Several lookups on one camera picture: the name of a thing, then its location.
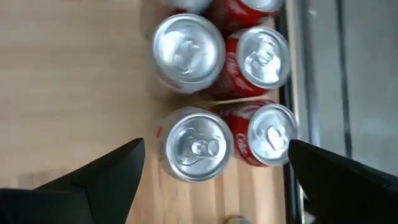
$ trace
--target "can top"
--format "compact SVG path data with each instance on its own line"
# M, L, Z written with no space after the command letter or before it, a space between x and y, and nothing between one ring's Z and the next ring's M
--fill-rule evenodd
M297 138L297 122L286 107L271 103L258 109L249 123L248 143L254 156L269 166L289 161L289 141Z
M262 12L278 11L284 4L284 0L241 0L243 4Z
M233 150L228 125L207 111L185 116L167 136L166 156L171 169L188 182L203 182L222 173Z
M237 55L245 78L260 88L279 88L289 77L289 47L273 29L256 26L246 30L239 39Z
M171 16L158 26L152 50L165 75L182 83L215 79L225 60L218 29L202 16L188 13Z

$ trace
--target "soda can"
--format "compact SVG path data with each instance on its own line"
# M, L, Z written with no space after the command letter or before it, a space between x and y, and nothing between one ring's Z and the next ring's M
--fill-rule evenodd
M169 16L179 13L201 14L213 0L145 0L141 1L140 30L151 40L156 27Z
M234 215L228 218L225 224L252 224L252 222L241 215Z
M289 161L289 141L297 138L297 122L286 107L267 100L225 105L220 116L232 131L234 155L252 166L279 166Z
M215 0L207 18L223 32L257 26L266 17L275 17L284 0Z
M164 170L186 182L221 174L234 152L228 125L217 114L193 106L168 115L156 136Z
M214 100L259 96L282 86L289 75L287 41L275 30L257 26L226 40L223 71L203 94Z
M218 29L194 14L169 17L157 28L153 43L158 80L176 93L192 94L218 78L225 44Z

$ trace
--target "wooden shelf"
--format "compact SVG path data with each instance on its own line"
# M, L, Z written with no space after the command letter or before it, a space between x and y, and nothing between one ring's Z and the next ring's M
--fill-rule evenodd
M151 97L155 70L139 11L138 0L0 0L0 187L36 187L144 137L127 223L221 223L235 214L284 223L281 167L233 159L203 184L159 167L155 126L192 99ZM277 100L277 92L263 97Z

